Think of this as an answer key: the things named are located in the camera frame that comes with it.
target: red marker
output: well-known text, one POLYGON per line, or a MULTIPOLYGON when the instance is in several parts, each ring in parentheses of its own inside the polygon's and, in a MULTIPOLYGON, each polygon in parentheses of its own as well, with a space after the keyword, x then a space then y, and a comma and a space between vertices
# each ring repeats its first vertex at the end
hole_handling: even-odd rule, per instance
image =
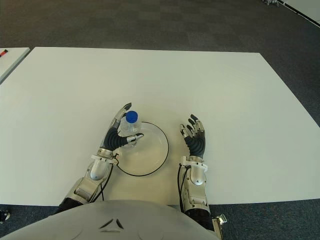
POLYGON ((5 49, 3 52, 1 52, 1 53, 0 53, 0 58, 1 58, 3 55, 5 55, 7 52, 8 52, 7 49, 5 49))

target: black rim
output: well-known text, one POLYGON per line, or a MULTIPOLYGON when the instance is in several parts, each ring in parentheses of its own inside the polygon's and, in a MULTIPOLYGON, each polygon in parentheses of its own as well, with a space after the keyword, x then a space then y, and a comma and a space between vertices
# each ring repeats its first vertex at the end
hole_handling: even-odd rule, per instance
POLYGON ((149 173, 147 173, 147 174, 142 174, 142 175, 131 174, 131 173, 126 172, 125 170, 123 170, 121 167, 119 167, 119 163, 117 164, 117 167, 118 167, 122 172, 124 172, 125 174, 128 174, 128 175, 130 175, 130 176, 134 176, 134 177, 144 177, 144 176, 148 176, 148 175, 150 175, 150 174, 153 174, 154 172, 156 172, 158 169, 160 169, 160 168, 163 166, 163 164, 166 162, 166 160, 167 160, 167 158, 168 158, 168 154, 169 154, 169 141, 168 141, 168 138, 167 138, 167 135, 165 134, 165 132, 162 131, 162 129, 161 129, 160 127, 158 127, 157 125, 155 125, 155 124, 153 124, 153 123, 151 123, 151 122, 142 121, 142 123, 151 124, 151 125, 157 127, 158 129, 160 129, 160 131, 161 131, 161 132, 164 134, 164 136, 165 136, 166 143, 167 143, 167 145, 168 145, 168 150, 167 150, 167 152, 166 152, 166 156, 165 156, 163 162, 161 163, 161 165, 160 165, 156 170, 153 170, 152 172, 149 172, 149 173))

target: robotic arm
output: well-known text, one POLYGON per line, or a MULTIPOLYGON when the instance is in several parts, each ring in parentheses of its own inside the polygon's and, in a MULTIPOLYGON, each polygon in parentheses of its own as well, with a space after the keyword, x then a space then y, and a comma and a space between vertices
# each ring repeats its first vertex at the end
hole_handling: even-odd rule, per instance
POLYGON ((131 103, 126 104, 115 115, 97 154, 91 156, 94 161, 88 166, 84 177, 74 184, 54 214, 95 202, 107 185, 114 165, 118 163, 113 155, 113 151, 144 136, 142 133, 128 137, 118 135, 120 121, 131 106, 131 103))
POLYGON ((214 230, 210 208, 206 196, 207 178, 205 172, 208 170, 204 164, 203 156, 206 148, 205 129, 201 121, 191 114, 188 119, 190 125, 187 129, 180 125, 180 132, 189 148, 190 156, 183 156, 178 171, 178 192, 180 198, 181 212, 188 215, 197 223, 208 230, 214 230), (181 168, 185 168, 180 186, 181 168))

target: clear glass plate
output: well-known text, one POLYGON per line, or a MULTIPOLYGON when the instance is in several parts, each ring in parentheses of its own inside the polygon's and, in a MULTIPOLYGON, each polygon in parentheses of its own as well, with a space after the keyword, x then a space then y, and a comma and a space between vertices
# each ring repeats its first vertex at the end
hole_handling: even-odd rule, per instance
POLYGON ((166 161, 169 143, 165 133, 156 125, 149 122, 141 123, 141 133, 135 147, 119 147, 118 167, 131 176, 146 176, 157 171, 166 161))

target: gray carpet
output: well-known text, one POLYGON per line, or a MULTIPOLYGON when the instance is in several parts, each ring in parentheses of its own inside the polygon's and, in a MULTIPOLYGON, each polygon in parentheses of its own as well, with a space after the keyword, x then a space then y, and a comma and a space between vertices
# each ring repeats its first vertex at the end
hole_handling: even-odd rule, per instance
MULTIPOLYGON (((0 46, 258 52, 320 125, 320 28, 261 0, 0 0, 0 46)), ((319 206, 214 205, 212 215, 227 216, 226 240, 320 239, 319 206)), ((10 208, 0 236, 52 211, 10 208)))

